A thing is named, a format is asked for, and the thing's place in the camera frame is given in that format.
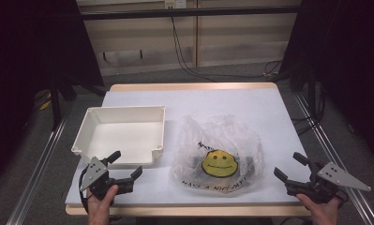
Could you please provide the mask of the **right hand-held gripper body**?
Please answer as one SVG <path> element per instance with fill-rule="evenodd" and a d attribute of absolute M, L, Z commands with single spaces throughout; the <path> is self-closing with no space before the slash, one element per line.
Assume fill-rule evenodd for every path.
<path fill-rule="evenodd" d="M 311 175 L 309 181 L 302 183 L 285 178 L 287 194 L 296 196 L 304 194 L 314 203 L 329 203 L 337 195 L 341 187 L 370 191 L 371 187 L 338 167 L 335 163 L 304 162 Z"/>

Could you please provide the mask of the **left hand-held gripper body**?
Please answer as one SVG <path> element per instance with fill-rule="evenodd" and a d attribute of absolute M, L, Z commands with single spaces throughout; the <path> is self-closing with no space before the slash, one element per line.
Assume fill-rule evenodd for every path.
<path fill-rule="evenodd" d="M 92 157 L 90 163 L 83 170 L 80 193 L 90 189 L 92 194 L 102 201 L 113 185 L 119 187 L 117 195 L 126 194 L 133 191 L 134 181 L 129 178 L 110 178 L 108 166 L 105 166 L 97 157 Z"/>

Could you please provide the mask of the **clear smiley face plastic bag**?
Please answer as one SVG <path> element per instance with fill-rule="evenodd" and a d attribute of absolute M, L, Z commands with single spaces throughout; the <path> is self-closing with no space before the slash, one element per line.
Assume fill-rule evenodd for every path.
<path fill-rule="evenodd" d="M 183 120 L 172 180 L 186 188 L 231 193 L 262 180 L 261 137 L 234 115 Z"/>

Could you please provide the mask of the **person's left hand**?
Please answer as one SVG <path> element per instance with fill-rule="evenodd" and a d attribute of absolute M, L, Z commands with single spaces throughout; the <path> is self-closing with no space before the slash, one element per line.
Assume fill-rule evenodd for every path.
<path fill-rule="evenodd" d="M 118 186 L 113 185 L 107 192 L 104 199 L 101 201 L 97 199 L 90 189 L 87 189 L 89 196 L 88 204 L 88 225 L 109 225 L 110 223 L 110 205 L 114 200 Z"/>

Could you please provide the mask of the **person's right hand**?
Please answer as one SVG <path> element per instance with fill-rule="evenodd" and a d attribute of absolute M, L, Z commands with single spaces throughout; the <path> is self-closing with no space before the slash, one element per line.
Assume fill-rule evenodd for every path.
<path fill-rule="evenodd" d="M 340 199 L 333 198 L 329 203 L 315 203 L 307 195 L 297 194 L 296 198 L 311 214 L 313 225 L 337 225 L 338 207 L 341 204 Z"/>

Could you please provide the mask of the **white plastic box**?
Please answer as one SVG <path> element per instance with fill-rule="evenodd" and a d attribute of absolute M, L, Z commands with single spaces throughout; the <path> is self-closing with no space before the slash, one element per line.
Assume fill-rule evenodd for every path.
<path fill-rule="evenodd" d="M 121 153 L 113 167 L 152 165 L 163 154 L 164 106 L 88 108 L 71 151 L 85 163 Z"/>

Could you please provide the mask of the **black stand leg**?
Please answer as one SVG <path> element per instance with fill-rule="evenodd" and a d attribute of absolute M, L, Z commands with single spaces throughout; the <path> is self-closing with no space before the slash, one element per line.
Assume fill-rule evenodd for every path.
<path fill-rule="evenodd" d="M 56 130 L 62 120 L 62 116 L 61 116 L 61 109 L 60 109 L 60 104 L 59 104 L 58 89 L 56 87 L 54 77 L 51 77 L 50 91 L 51 91 L 52 117 L 53 117 L 52 130 Z"/>

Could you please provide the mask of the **pale blue table mat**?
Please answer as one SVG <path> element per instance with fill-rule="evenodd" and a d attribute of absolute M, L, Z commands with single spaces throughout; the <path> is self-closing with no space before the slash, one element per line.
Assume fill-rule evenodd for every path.
<path fill-rule="evenodd" d="M 295 204 L 296 198 L 287 194 L 284 184 L 274 176 L 274 169 L 279 168 L 298 181 L 306 181 L 310 175 L 309 169 L 292 157 L 304 148 L 273 85 L 244 89 L 114 91 L 107 93 L 99 107 L 127 106 L 166 108 L 164 148 L 162 156 L 152 165 L 113 167 L 110 164 L 110 175 L 116 179 L 129 176 L 139 166 L 143 168 L 133 191 L 115 199 L 117 205 Z M 262 180 L 227 194 L 175 183 L 171 168 L 183 120 L 191 116 L 203 122 L 219 115 L 236 116 L 261 137 Z"/>

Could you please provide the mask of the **dark curtain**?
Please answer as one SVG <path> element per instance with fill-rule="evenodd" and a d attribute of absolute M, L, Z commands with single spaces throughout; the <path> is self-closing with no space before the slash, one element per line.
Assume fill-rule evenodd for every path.
<path fill-rule="evenodd" d="M 102 85 L 76 0 L 0 0 L 0 172 L 10 161 L 35 94 Z"/>
<path fill-rule="evenodd" d="M 300 90 L 309 76 L 374 155 L 374 0 L 301 0 L 279 74 Z"/>

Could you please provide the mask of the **black horizontal bar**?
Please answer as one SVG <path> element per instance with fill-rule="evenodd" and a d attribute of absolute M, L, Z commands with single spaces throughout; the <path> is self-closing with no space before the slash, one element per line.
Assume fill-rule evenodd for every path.
<path fill-rule="evenodd" d="M 81 17 L 84 21 L 121 20 L 121 19 L 152 19 L 175 17 L 225 16 L 249 14 L 283 14 L 297 13 L 298 6 L 274 7 L 210 7 L 210 8 L 178 8 L 178 9 L 152 9 L 134 11 L 106 11 L 84 12 Z"/>

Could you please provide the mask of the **metal floor rail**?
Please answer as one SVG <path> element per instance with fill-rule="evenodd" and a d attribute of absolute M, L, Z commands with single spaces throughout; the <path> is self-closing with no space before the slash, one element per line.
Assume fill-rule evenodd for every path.
<path fill-rule="evenodd" d="M 330 142 L 321 124 L 313 119 L 313 114 L 309 111 L 307 101 L 305 100 L 303 95 L 295 94 L 295 98 L 304 116 L 307 117 L 309 127 L 315 133 L 315 136 L 319 141 L 325 155 L 331 162 L 335 163 L 343 170 L 347 170 L 341 157 L 339 156 L 333 144 Z M 374 225 L 374 211 L 372 210 L 370 204 L 368 203 L 366 197 L 363 195 L 362 191 L 359 189 L 354 189 L 352 187 L 345 187 L 345 191 L 349 196 L 349 200 L 353 203 L 353 205 L 357 209 L 357 212 L 363 219 L 364 224 Z"/>
<path fill-rule="evenodd" d="M 49 162 L 52 158 L 52 154 L 58 144 L 64 127 L 67 123 L 67 117 L 64 116 L 57 124 L 56 128 L 52 131 L 49 140 L 47 141 L 45 148 L 43 149 L 42 155 L 37 162 L 24 191 L 22 192 L 21 198 L 18 200 L 16 206 L 12 210 L 10 217 L 7 220 L 6 225 L 22 225 L 28 210 L 35 198 L 37 189 L 42 180 L 42 177 L 47 170 Z"/>

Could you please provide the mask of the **white wall socket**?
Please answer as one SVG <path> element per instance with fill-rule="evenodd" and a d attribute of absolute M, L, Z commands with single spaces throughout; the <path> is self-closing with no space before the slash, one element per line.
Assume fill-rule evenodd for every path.
<path fill-rule="evenodd" d="M 184 9 L 187 7 L 187 0 L 165 0 L 166 9 Z"/>

